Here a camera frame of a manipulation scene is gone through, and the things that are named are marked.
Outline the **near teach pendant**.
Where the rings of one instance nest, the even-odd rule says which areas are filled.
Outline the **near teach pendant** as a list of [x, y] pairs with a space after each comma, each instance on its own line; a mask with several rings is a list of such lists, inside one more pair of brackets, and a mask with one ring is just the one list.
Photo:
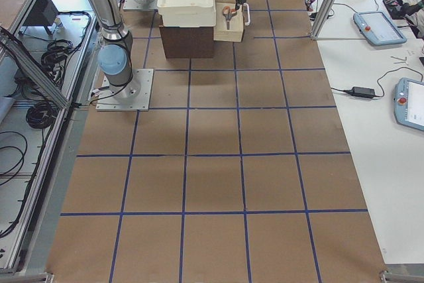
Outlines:
[[423, 82], [401, 78], [394, 95], [394, 114], [398, 124], [423, 131]]

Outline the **orange grey scissors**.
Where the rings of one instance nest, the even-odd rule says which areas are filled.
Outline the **orange grey scissors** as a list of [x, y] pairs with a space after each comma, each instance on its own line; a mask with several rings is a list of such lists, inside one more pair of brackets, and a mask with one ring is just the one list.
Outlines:
[[222, 10], [222, 15], [225, 18], [226, 28], [230, 30], [230, 22], [233, 17], [237, 15], [238, 11], [235, 8], [231, 8], [230, 6], [224, 6]]

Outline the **dark brown wooden cabinet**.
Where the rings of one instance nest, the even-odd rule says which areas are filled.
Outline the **dark brown wooden cabinet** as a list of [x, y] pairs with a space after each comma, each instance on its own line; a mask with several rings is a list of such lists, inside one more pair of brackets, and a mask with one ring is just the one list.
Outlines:
[[159, 26], [165, 57], [212, 58], [214, 57], [213, 27], [165, 27]]

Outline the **far teach pendant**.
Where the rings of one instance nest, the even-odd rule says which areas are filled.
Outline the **far teach pendant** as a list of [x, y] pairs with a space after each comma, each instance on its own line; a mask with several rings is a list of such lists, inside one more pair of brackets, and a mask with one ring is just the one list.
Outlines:
[[407, 42], [398, 26], [382, 11], [355, 13], [353, 21], [371, 45], [383, 46]]

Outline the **teach pendant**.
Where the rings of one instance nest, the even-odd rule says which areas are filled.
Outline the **teach pendant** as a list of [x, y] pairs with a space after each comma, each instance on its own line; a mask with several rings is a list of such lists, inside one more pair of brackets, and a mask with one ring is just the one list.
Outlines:
[[398, 124], [423, 131], [423, 82], [401, 78], [394, 95], [394, 114]]
[[398, 26], [382, 11], [355, 13], [353, 21], [371, 45], [383, 46], [407, 42]]

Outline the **wooden drawer with white handle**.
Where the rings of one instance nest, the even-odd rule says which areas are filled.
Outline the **wooden drawer with white handle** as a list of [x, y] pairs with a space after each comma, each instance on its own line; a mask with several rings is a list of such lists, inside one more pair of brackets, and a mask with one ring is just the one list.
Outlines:
[[216, 25], [213, 29], [214, 41], [241, 42], [244, 28], [250, 25], [250, 7], [245, 3], [230, 19], [226, 19], [225, 7], [234, 8], [231, 3], [216, 3]]

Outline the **black power adapter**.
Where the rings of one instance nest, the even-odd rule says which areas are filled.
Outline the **black power adapter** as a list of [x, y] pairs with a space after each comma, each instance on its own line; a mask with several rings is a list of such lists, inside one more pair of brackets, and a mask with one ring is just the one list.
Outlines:
[[366, 99], [373, 99], [376, 97], [375, 90], [368, 87], [354, 86], [351, 89], [343, 90], [343, 92], [353, 97], [361, 97]]

